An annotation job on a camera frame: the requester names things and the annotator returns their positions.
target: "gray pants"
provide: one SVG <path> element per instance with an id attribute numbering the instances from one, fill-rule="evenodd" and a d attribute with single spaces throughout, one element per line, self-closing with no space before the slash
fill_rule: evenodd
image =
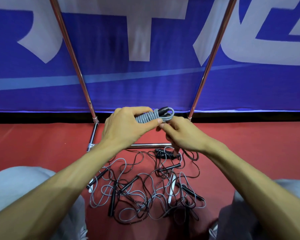
<path id="1" fill-rule="evenodd" d="M 41 167 L 13 167 L 0 171 L 0 211 L 54 174 Z M 84 199 L 79 196 L 51 239 L 81 240 L 85 239 L 85 234 Z"/>
<path id="2" fill-rule="evenodd" d="M 279 179 L 276 183 L 300 198 L 300 180 Z M 264 240 L 267 233 L 245 203 L 241 195 L 234 193 L 231 205 L 220 210 L 216 240 Z"/>

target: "hand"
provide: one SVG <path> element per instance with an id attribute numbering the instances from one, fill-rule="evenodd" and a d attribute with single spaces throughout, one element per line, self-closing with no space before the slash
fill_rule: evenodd
<path id="1" fill-rule="evenodd" d="M 105 120 L 102 140 L 100 143 L 113 145 L 118 152 L 135 143 L 144 133 L 156 128 L 162 119 L 152 120 L 145 124 L 136 121 L 135 115 L 153 111 L 149 107 L 124 107 L 117 108 Z"/>
<path id="2" fill-rule="evenodd" d="M 174 116 L 167 123 L 159 125 L 166 133 L 166 139 L 176 146 L 193 152 L 206 152 L 211 142 L 216 141 L 198 129 L 188 119 Z"/>

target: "jump rope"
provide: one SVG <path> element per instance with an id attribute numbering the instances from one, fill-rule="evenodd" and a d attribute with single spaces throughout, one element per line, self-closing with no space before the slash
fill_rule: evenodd
<path id="1" fill-rule="evenodd" d="M 136 117 L 136 121 L 146 123 L 150 120 L 161 118 L 165 122 L 172 119 L 173 115 L 174 110 L 172 108 L 164 107 L 155 109 L 153 112 L 144 113 Z M 155 151 L 148 152 L 127 150 L 131 153 L 136 153 L 133 163 L 127 163 L 124 158 L 116 159 L 116 157 L 114 157 L 111 159 L 108 162 L 109 165 L 104 166 L 103 170 L 99 171 L 99 174 L 87 185 L 87 188 L 91 190 L 90 206 L 92 208 L 104 206 L 110 200 L 108 216 L 113 217 L 116 222 L 123 225 L 138 223 L 147 217 L 159 220 L 167 216 L 173 216 L 178 225 L 188 225 L 190 215 L 198 221 L 199 217 L 193 209 L 204 208 L 206 202 L 203 197 L 195 193 L 188 182 L 188 178 L 195 179 L 200 175 L 200 169 L 195 163 L 195 161 L 199 159 L 199 154 L 196 153 L 195 158 L 193 152 L 183 150 L 182 153 L 179 152 L 179 154 L 174 157 L 173 152 L 167 150 L 168 148 L 173 149 L 173 147 L 168 146 L 164 149 L 156 149 Z M 141 160 L 136 162 L 138 155 L 141 156 Z M 135 165 L 140 164 L 144 160 L 145 155 L 148 155 L 154 161 L 154 170 L 150 173 L 139 173 L 131 181 L 123 179 L 122 176 L 129 173 Z M 175 169 L 181 170 L 186 166 L 185 156 L 189 158 L 191 163 L 198 169 L 196 176 L 187 176 L 182 171 L 178 173 L 174 171 Z M 117 161 L 123 161 L 123 164 L 119 167 L 118 177 L 116 177 L 113 169 L 111 169 L 111 166 Z M 169 161 L 172 162 L 172 165 L 165 166 Z M 159 178 L 159 183 L 155 184 L 154 176 Z M 97 201 L 94 193 L 100 178 L 109 183 L 101 187 L 101 198 Z M 142 187 L 133 189 L 137 181 L 141 182 Z M 148 186 L 146 186 L 146 182 L 148 181 L 151 182 L 150 187 L 149 183 Z M 151 214 L 154 201 L 159 201 L 162 207 L 162 213 L 159 216 L 153 216 Z M 180 211 L 184 212 L 181 214 L 183 217 L 181 220 L 177 220 L 176 216 Z"/>

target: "metal bar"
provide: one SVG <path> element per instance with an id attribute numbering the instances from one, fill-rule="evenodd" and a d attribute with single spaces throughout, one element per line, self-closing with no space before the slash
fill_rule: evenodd
<path id="1" fill-rule="evenodd" d="M 171 143 L 143 143 L 143 144 L 132 144 L 127 149 L 136 149 L 136 148 L 165 148 L 171 147 Z"/>
<path id="2" fill-rule="evenodd" d="M 77 73 L 77 76 L 79 78 L 79 82 L 81 84 L 84 96 L 86 97 L 86 100 L 88 102 L 89 109 L 90 109 L 90 112 L 91 112 L 91 115 L 92 115 L 92 119 L 93 119 L 95 124 L 98 124 L 99 121 L 98 121 L 98 118 L 96 117 L 96 113 L 94 112 L 94 109 L 93 109 L 93 106 L 92 106 L 92 102 L 91 102 L 86 84 L 84 83 L 84 78 L 82 76 L 82 73 L 81 73 L 81 70 L 80 70 L 75 52 L 72 48 L 72 44 L 71 44 L 70 38 L 68 36 L 67 28 L 65 26 L 65 23 L 63 21 L 62 15 L 61 15 L 61 10 L 60 10 L 58 0 L 50 0 L 50 3 L 51 3 L 51 6 L 52 6 L 54 15 L 56 16 L 56 19 L 58 21 L 58 24 L 59 24 L 64 42 L 65 42 L 65 45 L 67 46 L 68 52 L 70 54 L 74 69 L 75 69 L 75 71 Z"/>
<path id="3" fill-rule="evenodd" d="M 90 137 L 90 141 L 89 141 L 89 144 L 88 144 L 87 152 L 89 152 L 91 150 L 91 148 L 94 146 L 93 141 L 94 141 L 94 137 L 96 136 L 96 131 L 97 131 L 98 125 L 99 125 L 99 121 L 97 123 L 95 123 L 94 126 L 93 126 L 93 130 L 92 130 L 92 133 L 91 133 L 91 137 Z"/>
<path id="4" fill-rule="evenodd" d="M 209 59 L 208 59 L 208 63 L 206 65 L 206 68 L 204 69 L 204 73 L 203 73 L 203 76 L 202 76 L 202 79 L 201 79 L 200 86 L 198 88 L 197 94 L 195 96 L 192 108 L 191 108 L 189 116 L 188 116 L 188 119 L 190 121 L 192 119 L 192 115 L 193 115 L 193 113 L 195 111 L 196 105 L 197 105 L 198 100 L 200 98 L 200 94 L 202 92 L 202 88 L 204 87 L 204 83 L 206 82 L 208 73 L 209 73 L 209 71 L 211 69 L 213 60 L 214 60 L 214 58 L 216 56 L 216 53 L 218 51 L 218 48 L 220 46 L 222 36 L 223 36 L 223 34 L 224 34 L 225 30 L 226 30 L 226 27 L 228 25 L 229 19 L 231 17 L 231 14 L 232 14 L 233 8 L 235 7 L 236 2 L 237 2 L 237 0 L 229 0 L 229 4 L 228 4 L 227 9 L 226 9 L 226 11 L 224 13 L 223 20 L 221 22 L 218 34 L 216 36 L 216 40 L 214 41 L 214 44 L 213 44 L 213 47 L 212 47 L 212 50 L 211 50 L 211 54 L 210 54 Z"/>

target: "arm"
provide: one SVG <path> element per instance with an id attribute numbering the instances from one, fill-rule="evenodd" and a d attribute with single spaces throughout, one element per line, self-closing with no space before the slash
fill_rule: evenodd
<path id="1" fill-rule="evenodd" d="M 116 109 L 107 119 L 97 146 L 0 211 L 0 239 L 49 239 L 102 166 L 162 122 L 136 122 L 134 115 L 150 110 L 148 107 Z"/>
<path id="2" fill-rule="evenodd" d="M 177 146 L 207 156 L 250 205 L 275 239 L 300 239 L 300 199 L 242 160 L 223 143 L 200 131 L 189 120 L 174 117 L 161 124 Z"/>

